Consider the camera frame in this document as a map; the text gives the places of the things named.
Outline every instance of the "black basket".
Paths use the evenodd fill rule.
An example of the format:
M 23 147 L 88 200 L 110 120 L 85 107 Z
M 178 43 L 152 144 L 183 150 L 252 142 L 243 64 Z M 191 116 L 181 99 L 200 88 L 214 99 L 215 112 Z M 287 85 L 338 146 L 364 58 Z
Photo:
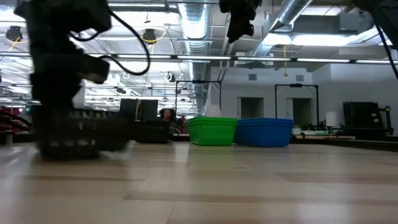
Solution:
M 171 141 L 176 124 L 166 121 L 136 121 L 134 140 L 138 143 L 168 143 Z
M 129 142 L 127 120 L 115 112 L 36 106 L 32 120 L 39 150 L 51 159 L 90 159 Z

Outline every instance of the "white container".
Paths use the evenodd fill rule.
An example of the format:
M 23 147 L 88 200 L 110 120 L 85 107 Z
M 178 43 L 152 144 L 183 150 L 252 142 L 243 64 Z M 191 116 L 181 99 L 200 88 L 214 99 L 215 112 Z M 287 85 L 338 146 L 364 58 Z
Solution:
M 334 127 L 337 126 L 337 113 L 336 112 L 326 112 L 326 126 Z
M 293 128 L 293 134 L 294 134 L 294 135 L 299 135 L 299 134 L 301 134 L 301 128 Z

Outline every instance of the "floor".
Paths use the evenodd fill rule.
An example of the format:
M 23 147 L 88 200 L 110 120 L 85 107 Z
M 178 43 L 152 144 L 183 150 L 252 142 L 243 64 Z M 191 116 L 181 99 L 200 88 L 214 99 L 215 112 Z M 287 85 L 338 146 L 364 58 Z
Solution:
M 398 154 L 134 144 L 96 161 L 0 148 L 6 224 L 396 224 Z

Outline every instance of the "ceiling duct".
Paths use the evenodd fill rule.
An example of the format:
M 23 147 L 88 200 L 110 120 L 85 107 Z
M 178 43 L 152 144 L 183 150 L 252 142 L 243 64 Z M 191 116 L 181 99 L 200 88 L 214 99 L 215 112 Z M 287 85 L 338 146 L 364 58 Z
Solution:
M 181 24 L 186 39 L 207 39 L 210 26 L 210 5 L 209 4 L 179 4 Z M 187 41 L 185 49 L 188 55 L 208 55 L 210 44 L 208 42 Z M 210 66 L 206 63 L 189 63 L 190 76 L 192 80 L 209 80 Z M 196 107 L 198 114 L 203 114 L 206 105 L 206 93 L 208 85 L 193 85 Z
M 109 8 L 114 12 L 171 12 L 179 14 L 177 5 L 169 4 L 135 4 L 135 3 L 109 3 Z
M 266 39 L 268 33 L 280 29 L 283 26 L 291 25 L 300 15 L 303 13 L 305 8 L 311 4 L 312 0 L 284 0 L 281 8 L 274 13 L 275 18 L 272 15 L 268 15 L 266 20 L 271 20 L 267 30 L 265 30 Z M 252 51 L 252 57 L 265 57 L 273 48 L 273 45 L 263 44 L 263 41 L 259 43 L 255 50 Z M 248 67 L 254 68 L 253 63 L 249 63 Z

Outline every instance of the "doorway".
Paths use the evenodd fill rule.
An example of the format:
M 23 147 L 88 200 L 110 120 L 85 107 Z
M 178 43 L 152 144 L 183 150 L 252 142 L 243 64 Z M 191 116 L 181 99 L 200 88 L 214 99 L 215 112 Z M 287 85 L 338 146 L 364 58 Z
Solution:
M 312 120 L 311 100 L 312 99 L 293 99 L 294 124 L 301 128 L 304 124 L 307 124 Z
M 238 119 L 263 118 L 264 99 L 238 97 Z

